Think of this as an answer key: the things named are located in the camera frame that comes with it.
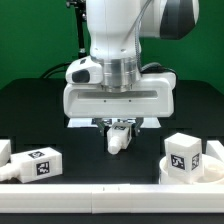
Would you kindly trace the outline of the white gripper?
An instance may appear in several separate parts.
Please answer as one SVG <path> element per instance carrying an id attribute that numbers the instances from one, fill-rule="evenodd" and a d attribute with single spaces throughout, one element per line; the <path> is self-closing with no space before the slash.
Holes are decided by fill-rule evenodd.
<path id="1" fill-rule="evenodd" d="M 102 118 L 136 118 L 133 135 L 138 136 L 144 118 L 169 117 L 174 112 L 172 72 L 144 74 L 129 91 L 106 92 L 100 85 L 67 84 L 63 93 L 64 113 L 69 118 L 96 118 L 102 136 Z"/>

